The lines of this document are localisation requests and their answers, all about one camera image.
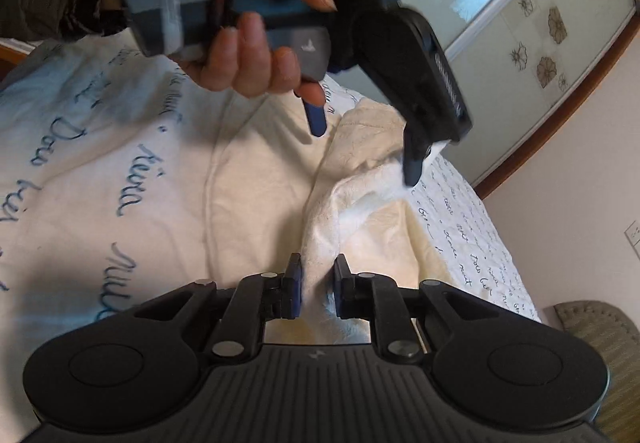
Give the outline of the cream textured pants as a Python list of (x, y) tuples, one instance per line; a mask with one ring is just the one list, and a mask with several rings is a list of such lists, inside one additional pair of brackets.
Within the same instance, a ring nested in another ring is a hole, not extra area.
[(378, 273), (414, 288), (450, 281), (410, 207), (400, 163), (404, 122), (390, 106), (363, 99), (332, 117), (326, 136), (309, 135), (288, 96), (233, 103), (224, 116), (206, 184), (210, 273), (224, 287), (280, 272), (303, 259), (303, 308), (267, 325), (270, 342), (363, 342), (360, 321), (334, 314), (331, 267), (344, 255), (353, 272)]

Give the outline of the white script-print bedspread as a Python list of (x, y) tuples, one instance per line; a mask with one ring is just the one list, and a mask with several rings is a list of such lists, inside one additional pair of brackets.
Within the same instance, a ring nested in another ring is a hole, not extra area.
[[(332, 79), (323, 88), (329, 126), (372, 100)], [(303, 111), (293, 94), (206, 91), (169, 59), (142, 56), (128, 33), (43, 43), (2, 83), (3, 441), (36, 426), (22, 371), (39, 345), (191, 281), (215, 281), (206, 184), (222, 122), (233, 103), (270, 96), (292, 97)], [(408, 191), (446, 263), (445, 283), (537, 318), (484, 204), (439, 151)]]

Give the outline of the olive green upholstered headboard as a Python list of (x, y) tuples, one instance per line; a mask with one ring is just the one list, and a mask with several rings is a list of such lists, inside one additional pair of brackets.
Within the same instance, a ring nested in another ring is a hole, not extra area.
[(596, 418), (612, 441), (640, 440), (639, 329), (618, 307), (600, 301), (556, 304), (562, 329), (591, 345), (610, 371), (610, 385)]

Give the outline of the brown wooden door frame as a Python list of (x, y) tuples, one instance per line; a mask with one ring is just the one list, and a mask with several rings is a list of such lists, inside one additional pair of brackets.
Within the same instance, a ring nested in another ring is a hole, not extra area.
[(639, 31), (639, 16), (631, 18), (629, 24), (614, 40), (612, 46), (597, 62), (587, 77), (577, 85), (577, 88), (567, 96), (564, 102), (552, 112), (551, 116), (506, 160), (492, 170), (483, 181), (474, 186), (480, 199), (485, 199), (501, 186), (510, 176), (546, 145), (562, 126), (576, 114), (578, 109), (587, 102), (589, 96), (597, 90), (605, 77), (611, 72), (622, 58), (626, 49)]

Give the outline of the white wall socket plate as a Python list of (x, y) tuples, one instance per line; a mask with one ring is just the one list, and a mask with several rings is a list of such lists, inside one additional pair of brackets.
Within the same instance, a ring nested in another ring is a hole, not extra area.
[(625, 229), (624, 234), (628, 243), (631, 245), (631, 248), (634, 249), (636, 255), (640, 257), (640, 223), (638, 221), (633, 221)]

